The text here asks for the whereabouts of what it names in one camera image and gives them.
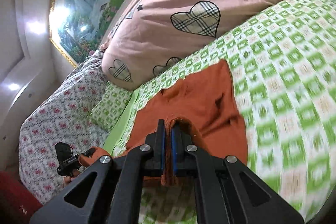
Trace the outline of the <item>person's left hand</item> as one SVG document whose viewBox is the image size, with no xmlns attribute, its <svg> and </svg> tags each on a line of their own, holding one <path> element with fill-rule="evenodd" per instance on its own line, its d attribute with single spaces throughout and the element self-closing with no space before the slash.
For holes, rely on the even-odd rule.
<svg viewBox="0 0 336 224">
<path fill-rule="evenodd" d="M 79 176 L 81 172 L 79 170 L 73 170 L 70 176 L 65 176 L 64 183 L 68 185 L 71 183 L 77 176 Z"/>
</svg>

